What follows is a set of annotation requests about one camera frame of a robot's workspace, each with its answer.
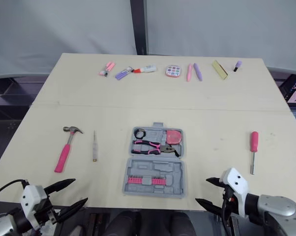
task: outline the white backdrop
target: white backdrop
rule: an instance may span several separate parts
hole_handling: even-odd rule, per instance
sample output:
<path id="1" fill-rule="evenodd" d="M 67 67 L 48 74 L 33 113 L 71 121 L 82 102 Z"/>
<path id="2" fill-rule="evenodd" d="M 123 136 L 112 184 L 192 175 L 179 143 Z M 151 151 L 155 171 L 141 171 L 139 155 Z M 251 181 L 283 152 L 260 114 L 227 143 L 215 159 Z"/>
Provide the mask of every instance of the white backdrop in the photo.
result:
<path id="1" fill-rule="evenodd" d="M 296 71 L 296 0 L 148 0 L 147 21 L 150 54 L 262 58 Z"/>
<path id="2" fill-rule="evenodd" d="M 0 0 L 0 77 L 49 74 L 62 53 L 136 54 L 129 0 Z"/>

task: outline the compact case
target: compact case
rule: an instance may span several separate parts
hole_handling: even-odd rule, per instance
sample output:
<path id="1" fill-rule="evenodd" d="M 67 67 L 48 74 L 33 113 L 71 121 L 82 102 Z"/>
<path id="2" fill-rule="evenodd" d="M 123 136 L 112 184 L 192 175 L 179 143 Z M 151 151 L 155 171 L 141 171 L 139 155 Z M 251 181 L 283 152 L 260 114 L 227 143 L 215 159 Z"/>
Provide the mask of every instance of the compact case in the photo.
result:
<path id="1" fill-rule="evenodd" d="M 137 129 L 145 130 L 146 133 L 142 139 L 135 137 L 134 132 Z M 134 141 L 140 140 L 157 142 L 162 146 L 170 147 L 166 143 L 167 130 L 176 130 L 181 133 L 180 143 L 171 145 L 176 153 L 132 153 L 132 150 L 149 151 L 156 149 L 148 145 L 134 143 Z M 152 127 L 135 127 L 129 148 L 132 157 L 127 161 L 123 192 L 129 195 L 183 198 L 185 195 L 184 164 L 180 160 L 183 157 L 183 142 L 184 136 L 181 129 L 165 128 L 163 123 L 155 122 Z"/>

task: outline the small screwdriver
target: small screwdriver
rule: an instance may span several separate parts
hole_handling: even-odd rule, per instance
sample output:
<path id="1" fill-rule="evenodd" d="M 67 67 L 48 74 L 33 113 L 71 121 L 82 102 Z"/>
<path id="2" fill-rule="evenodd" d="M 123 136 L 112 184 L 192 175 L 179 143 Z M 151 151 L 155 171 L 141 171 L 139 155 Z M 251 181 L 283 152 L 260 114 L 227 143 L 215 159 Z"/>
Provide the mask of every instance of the small screwdriver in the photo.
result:
<path id="1" fill-rule="evenodd" d="M 251 152 L 253 152 L 253 160 L 251 165 L 251 175 L 255 174 L 255 153 L 258 146 L 258 132 L 254 131 L 251 134 Z"/>
<path id="2" fill-rule="evenodd" d="M 95 130 L 93 131 L 92 160 L 94 162 L 98 160 L 98 144 L 95 135 Z"/>

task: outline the white bottle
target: white bottle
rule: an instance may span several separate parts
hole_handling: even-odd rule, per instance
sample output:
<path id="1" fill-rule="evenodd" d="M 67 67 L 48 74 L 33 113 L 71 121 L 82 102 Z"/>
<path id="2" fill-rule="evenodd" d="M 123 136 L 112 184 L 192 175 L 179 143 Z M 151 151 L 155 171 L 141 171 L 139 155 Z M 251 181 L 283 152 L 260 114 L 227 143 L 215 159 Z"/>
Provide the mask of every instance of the white bottle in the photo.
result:
<path id="1" fill-rule="evenodd" d="M 134 73 L 147 73 L 147 72 L 153 72 L 153 71 L 156 71 L 157 70 L 157 67 L 155 65 L 148 65 L 148 66 L 145 66 L 145 67 L 142 67 L 140 69 L 136 69 L 136 70 L 133 70 Z"/>

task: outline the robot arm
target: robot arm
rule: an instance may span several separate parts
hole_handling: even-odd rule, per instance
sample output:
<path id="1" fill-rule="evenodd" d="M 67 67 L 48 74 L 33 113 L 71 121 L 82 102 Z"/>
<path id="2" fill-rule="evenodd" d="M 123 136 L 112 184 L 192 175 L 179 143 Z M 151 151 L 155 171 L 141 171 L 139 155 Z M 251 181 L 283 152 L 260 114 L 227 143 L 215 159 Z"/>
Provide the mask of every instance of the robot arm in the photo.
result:
<path id="1" fill-rule="evenodd" d="M 226 200 L 224 217 L 229 219 L 231 213 L 249 217 L 252 223 L 273 229 L 278 235 L 296 236 L 296 203 L 279 196 L 250 194 L 247 181 L 235 169 L 226 170 L 221 178 L 208 178 L 208 182 L 225 189 Z M 222 215 L 222 208 L 205 199 L 196 199 L 207 211 Z"/>
<path id="2" fill-rule="evenodd" d="M 26 185 L 21 195 L 21 207 L 0 218 L 0 236 L 12 235 L 19 236 L 30 229 L 38 230 L 41 225 L 48 220 L 53 224 L 63 222 L 75 214 L 88 200 L 85 198 L 75 204 L 66 207 L 57 214 L 49 200 L 49 195 L 58 192 L 75 179 L 65 179 L 54 183 L 46 188 L 39 185 Z"/>

